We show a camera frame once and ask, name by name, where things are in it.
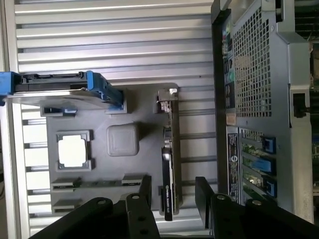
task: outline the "black metal arm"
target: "black metal arm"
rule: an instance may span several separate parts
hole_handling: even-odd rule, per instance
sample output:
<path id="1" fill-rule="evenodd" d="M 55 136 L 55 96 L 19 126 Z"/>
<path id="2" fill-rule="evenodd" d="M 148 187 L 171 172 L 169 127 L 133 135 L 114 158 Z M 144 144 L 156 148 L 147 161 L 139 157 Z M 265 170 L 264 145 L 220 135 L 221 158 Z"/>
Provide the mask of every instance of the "black metal arm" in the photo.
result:
<path id="1" fill-rule="evenodd" d="M 107 198 L 92 199 L 30 238 L 159 239 L 151 211 L 151 185 L 151 177 L 145 176 L 138 193 L 114 205 Z M 211 236 L 207 238 L 317 239 L 319 236 L 318 227 L 272 203 L 248 200 L 246 206 L 241 206 L 227 195 L 215 194 L 203 177 L 196 177 L 195 200 L 204 227 L 210 229 Z"/>

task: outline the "blue plastic tab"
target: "blue plastic tab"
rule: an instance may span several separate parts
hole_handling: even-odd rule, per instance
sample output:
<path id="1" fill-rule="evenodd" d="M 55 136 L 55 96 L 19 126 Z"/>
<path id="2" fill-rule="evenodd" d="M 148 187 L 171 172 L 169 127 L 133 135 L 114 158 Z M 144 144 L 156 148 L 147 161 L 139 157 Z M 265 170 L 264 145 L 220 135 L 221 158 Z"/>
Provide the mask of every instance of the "blue plastic tab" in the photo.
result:
<path id="1" fill-rule="evenodd" d="M 95 91 L 100 94 L 101 99 L 111 103 L 116 108 L 123 107 L 123 93 L 114 87 L 100 74 L 92 71 L 86 72 L 88 91 Z"/>
<path id="2" fill-rule="evenodd" d="M 0 106 L 4 106 L 3 99 L 14 93 L 15 78 L 20 77 L 15 72 L 0 72 Z"/>
<path id="3" fill-rule="evenodd" d="M 266 192 L 276 198 L 277 197 L 277 181 L 273 178 L 270 178 L 268 176 L 263 176 L 263 185 L 266 190 Z"/>
<path id="4" fill-rule="evenodd" d="M 252 167 L 263 172 L 271 173 L 271 162 L 262 158 L 257 159 L 252 163 Z"/>
<path id="5" fill-rule="evenodd" d="M 263 150 L 269 154 L 276 154 L 276 138 L 262 137 Z"/>

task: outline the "metal shutter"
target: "metal shutter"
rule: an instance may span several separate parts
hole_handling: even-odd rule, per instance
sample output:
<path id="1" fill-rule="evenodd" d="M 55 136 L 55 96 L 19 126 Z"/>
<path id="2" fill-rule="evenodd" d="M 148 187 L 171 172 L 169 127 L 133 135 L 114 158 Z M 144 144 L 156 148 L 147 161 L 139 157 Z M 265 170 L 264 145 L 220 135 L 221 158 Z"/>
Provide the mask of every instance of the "metal shutter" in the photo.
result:
<path id="1" fill-rule="evenodd" d="M 195 176 L 205 176 L 217 190 L 212 1 L 20 0 L 16 5 L 4 1 L 11 71 L 93 70 L 113 85 L 178 84 L 185 210 L 171 225 L 155 215 L 162 232 L 200 229 L 194 209 Z M 40 117 L 36 109 L 20 105 L 13 105 L 14 114 L 20 120 Z M 43 120 L 27 127 L 15 125 L 14 133 L 23 133 L 21 147 L 16 142 L 16 151 L 24 152 L 19 172 L 26 174 L 17 179 L 24 182 L 19 183 L 20 208 L 28 208 L 19 211 L 22 238 L 57 219 L 50 215 L 45 150 L 25 148 L 28 140 L 45 141 L 45 129 Z"/>

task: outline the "metal mesh grille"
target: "metal mesh grille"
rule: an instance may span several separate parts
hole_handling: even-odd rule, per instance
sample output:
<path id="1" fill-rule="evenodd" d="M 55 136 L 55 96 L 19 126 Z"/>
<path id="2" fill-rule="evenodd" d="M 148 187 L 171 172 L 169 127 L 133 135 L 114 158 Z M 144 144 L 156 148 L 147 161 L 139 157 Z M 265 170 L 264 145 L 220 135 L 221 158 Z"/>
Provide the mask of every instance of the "metal mesh grille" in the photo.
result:
<path id="1" fill-rule="evenodd" d="M 261 141 L 261 136 L 264 136 L 264 134 L 261 132 L 253 131 L 249 129 L 241 129 L 241 136 L 242 138 L 248 138 L 255 141 Z"/>
<path id="2" fill-rule="evenodd" d="M 270 117 L 269 24 L 259 8 L 235 33 L 238 117 Z"/>

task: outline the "blue drive bracket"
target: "blue drive bracket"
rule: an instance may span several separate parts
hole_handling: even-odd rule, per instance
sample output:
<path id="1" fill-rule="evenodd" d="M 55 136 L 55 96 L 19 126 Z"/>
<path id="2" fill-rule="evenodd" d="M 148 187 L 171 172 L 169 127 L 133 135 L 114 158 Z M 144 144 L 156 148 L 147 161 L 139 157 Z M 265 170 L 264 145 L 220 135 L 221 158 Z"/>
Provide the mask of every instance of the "blue drive bracket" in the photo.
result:
<path id="1" fill-rule="evenodd" d="M 124 109 L 123 92 L 115 89 L 100 73 L 86 72 L 88 91 L 95 91 L 100 94 L 101 99 L 106 103 L 113 104 L 113 110 Z"/>
<path id="2" fill-rule="evenodd" d="M 14 94 L 15 84 L 20 83 L 22 77 L 15 72 L 0 72 L 0 106 L 4 106 L 4 98 Z"/>

